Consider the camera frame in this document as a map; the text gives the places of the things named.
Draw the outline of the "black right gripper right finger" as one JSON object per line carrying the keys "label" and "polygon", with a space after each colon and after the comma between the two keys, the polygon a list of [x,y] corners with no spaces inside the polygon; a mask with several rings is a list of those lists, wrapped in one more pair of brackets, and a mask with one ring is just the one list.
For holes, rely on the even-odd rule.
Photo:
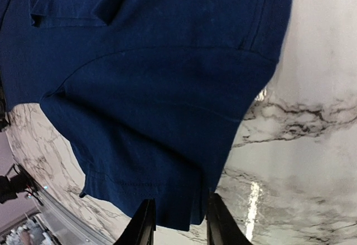
{"label": "black right gripper right finger", "polygon": [[218,193],[210,193],[206,213],[209,245],[251,245]]}

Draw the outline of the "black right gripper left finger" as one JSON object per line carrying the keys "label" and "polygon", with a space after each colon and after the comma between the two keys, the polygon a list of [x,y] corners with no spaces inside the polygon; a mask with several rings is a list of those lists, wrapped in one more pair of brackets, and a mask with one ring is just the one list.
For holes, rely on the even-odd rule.
{"label": "black right gripper left finger", "polygon": [[156,202],[141,202],[131,221],[117,240],[117,245],[152,245],[156,230]]}

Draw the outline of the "navy blue t-shirt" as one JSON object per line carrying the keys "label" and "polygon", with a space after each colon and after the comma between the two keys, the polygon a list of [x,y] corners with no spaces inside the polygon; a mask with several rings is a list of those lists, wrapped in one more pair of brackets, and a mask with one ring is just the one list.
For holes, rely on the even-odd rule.
{"label": "navy blue t-shirt", "polygon": [[37,103],[82,196],[201,224],[238,127],[272,78],[292,0],[1,0],[6,108]]}

